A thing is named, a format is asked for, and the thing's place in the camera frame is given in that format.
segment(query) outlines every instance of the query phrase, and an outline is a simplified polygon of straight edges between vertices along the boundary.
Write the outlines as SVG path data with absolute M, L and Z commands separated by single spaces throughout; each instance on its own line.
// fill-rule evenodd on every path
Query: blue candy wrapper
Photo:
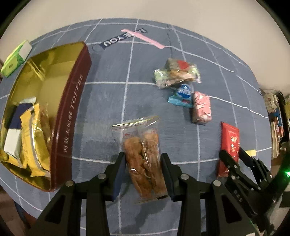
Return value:
M 182 84 L 174 93 L 168 98 L 168 102 L 177 105 L 192 108 L 192 90 L 188 84 Z

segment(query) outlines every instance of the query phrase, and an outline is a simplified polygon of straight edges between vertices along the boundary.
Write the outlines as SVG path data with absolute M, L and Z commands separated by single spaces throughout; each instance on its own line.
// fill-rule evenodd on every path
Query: beige wall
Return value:
M 31 0 L 0 39 L 0 58 L 4 60 L 24 39 L 110 17 L 155 20 L 197 32 L 245 61 L 262 88 L 290 93 L 290 45 L 255 0 Z

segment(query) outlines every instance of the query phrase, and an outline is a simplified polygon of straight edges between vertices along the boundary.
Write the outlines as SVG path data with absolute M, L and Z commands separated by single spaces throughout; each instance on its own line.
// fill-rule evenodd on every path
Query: brown pastry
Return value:
M 160 165 L 158 143 L 158 134 L 155 130 L 150 129 L 144 133 L 142 140 L 142 152 L 148 163 L 148 167 L 144 165 L 149 172 L 147 175 L 151 178 L 153 191 L 157 195 L 165 195 L 167 190 Z
M 132 182 L 142 198 L 151 198 L 152 186 L 146 177 L 146 170 L 143 165 L 142 145 L 140 138 L 132 137 L 124 141 L 126 161 Z

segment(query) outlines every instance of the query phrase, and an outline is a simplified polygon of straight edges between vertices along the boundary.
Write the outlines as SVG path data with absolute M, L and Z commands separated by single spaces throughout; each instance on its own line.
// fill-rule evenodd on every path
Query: grid tablecloth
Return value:
M 166 47 L 162 50 L 138 38 L 117 42 L 105 50 L 98 44 L 122 34 L 122 29 L 144 28 L 146 35 Z M 244 150 L 256 149 L 268 168 L 271 164 L 270 125 L 259 85 L 251 69 L 236 55 L 210 39 L 186 29 L 141 19 L 98 19 L 80 22 L 49 32 L 31 42 L 29 57 L 62 44 L 85 41 L 92 66 L 81 96 L 75 125 L 72 179 L 90 180 L 115 161 L 119 140 L 110 126 L 128 119 L 159 115 L 162 152 L 184 173 L 199 181 L 212 182 L 220 149 L 220 122 L 240 129 Z M 153 70 L 173 57 L 195 63 L 201 84 L 194 89 L 210 96 L 212 121 L 206 125 L 190 122 L 189 110 L 167 102 L 173 91 L 159 90 Z M 0 117 L 21 67 L 0 84 Z M 251 171 L 243 171 L 253 178 Z M 56 193 L 46 193 L 23 182 L 0 164 L 0 184 L 34 217 L 38 217 Z M 112 235 L 176 235 L 180 202 L 169 198 L 142 205 L 134 204 L 137 192 L 129 175 L 120 197 L 107 203 Z M 205 208 L 202 228 L 205 230 Z M 81 234 L 85 235 L 85 201 L 82 203 Z

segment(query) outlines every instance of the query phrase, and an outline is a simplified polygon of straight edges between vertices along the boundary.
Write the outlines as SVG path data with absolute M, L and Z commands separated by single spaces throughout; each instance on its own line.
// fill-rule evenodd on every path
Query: pink strip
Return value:
M 121 32 L 127 32 L 130 35 L 135 36 L 135 37 L 137 37 L 139 39 L 142 39 L 142 40 L 144 40 L 147 43 L 151 43 L 152 45 L 154 45 L 155 47 L 158 47 L 159 49 L 165 48 L 164 45 L 158 43 L 157 41 L 155 41 L 153 39 L 150 39 L 150 38 L 146 37 L 145 35 L 143 35 L 143 34 L 141 34 L 139 32 L 133 32 L 133 31 L 128 30 L 128 29 L 122 29 Z

